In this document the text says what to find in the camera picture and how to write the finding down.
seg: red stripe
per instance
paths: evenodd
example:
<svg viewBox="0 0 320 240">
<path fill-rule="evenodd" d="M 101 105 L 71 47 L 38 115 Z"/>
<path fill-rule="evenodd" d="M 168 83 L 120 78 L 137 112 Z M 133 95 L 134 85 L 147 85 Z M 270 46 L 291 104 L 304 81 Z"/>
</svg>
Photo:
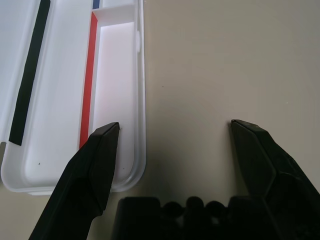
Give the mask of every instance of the red stripe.
<svg viewBox="0 0 320 240">
<path fill-rule="evenodd" d="M 84 91 L 83 91 L 80 143 L 79 143 L 80 148 L 86 143 L 89 136 L 90 104 L 91 104 L 92 80 L 93 80 L 93 74 L 94 74 L 97 25 L 98 25 L 98 20 L 94 15 L 94 13 L 91 13 L 89 46 L 88 46 L 88 55 L 86 59 L 85 78 L 84 78 Z"/>
</svg>

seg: white container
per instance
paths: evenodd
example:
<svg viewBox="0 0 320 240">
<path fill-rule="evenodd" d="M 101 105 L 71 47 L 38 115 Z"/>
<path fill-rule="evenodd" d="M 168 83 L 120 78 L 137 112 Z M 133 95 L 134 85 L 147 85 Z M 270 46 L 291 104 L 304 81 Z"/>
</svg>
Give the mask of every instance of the white container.
<svg viewBox="0 0 320 240">
<path fill-rule="evenodd" d="M 8 36 L 18 39 L 1 56 L 1 61 L 18 63 L 3 69 L 6 76 L 12 74 L 1 78 L 1 102 L 6 103 L 0 105 L 0 140 L 6 142 L 3 184 L 13 192 L 51 194 L 79 149 L 93 13 L 97 32 L 88 134 L 120 123 L 111 190 L 131 188 L 146 165 L 143 1 L 101 0 L 101 8 L 92 10 L 88 0 L 51 0 L 21 146 L 8 139 L 39 0 L 19 1 L 25 12 L 15 9 L 20 17 Z M 10 2 L 1 5 L 13 11 L 17 3 Z"/>
</svg>

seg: blue stripe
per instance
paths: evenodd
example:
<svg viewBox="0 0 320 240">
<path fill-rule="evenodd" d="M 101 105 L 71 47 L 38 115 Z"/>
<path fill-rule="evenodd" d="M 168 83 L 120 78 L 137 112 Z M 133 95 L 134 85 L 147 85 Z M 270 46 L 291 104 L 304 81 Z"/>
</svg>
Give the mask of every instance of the blue stripe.
<svg viewBox="0 0 320 240">
<path fill-rule="evenodd" d="M 100 0 L 93 0 L 92 9 L 98 9 L 100 5 Z"/>
</svg>

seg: black stripe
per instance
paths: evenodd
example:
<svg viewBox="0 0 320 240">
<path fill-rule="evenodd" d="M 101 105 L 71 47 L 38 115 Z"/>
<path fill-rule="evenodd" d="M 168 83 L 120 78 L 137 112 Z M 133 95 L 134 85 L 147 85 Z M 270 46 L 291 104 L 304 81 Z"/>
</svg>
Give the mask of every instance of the black stripe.
<svg viewBox="0 0 320 240">
<path fill-rule="evenodd" d="M 20 146 L 24 137 L 29 102 L 32 93 L 32 87 L 35 80 L 37 64 L 42 39 L 44 37 L 49 7 L 50 0 L 41 0 L 35 20 L 35 25 L 33 28 L 28 55 L 26 57 L 24 65 L 21 85 L 15 104 L 9 141 Z"/>
</svg>

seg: beige table surface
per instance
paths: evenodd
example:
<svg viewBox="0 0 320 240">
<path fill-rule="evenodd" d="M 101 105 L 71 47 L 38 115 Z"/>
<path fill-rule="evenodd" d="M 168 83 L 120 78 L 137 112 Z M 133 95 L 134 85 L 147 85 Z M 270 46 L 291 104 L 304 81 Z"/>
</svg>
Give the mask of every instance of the beige table surface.
<svg viewBox="0 0 320 240">
<path fill-rule="evenodd" d="M 320 190 L 319 1 L 145 0 L 144 15 L 147 166 L 110 196 L 88 239 L 109 239 L 124 196 L 245 194 L 231 119 L 267 129 Z M 1 184 L 0 239 L 27 239 L 47 201 Z"/>
</svg>

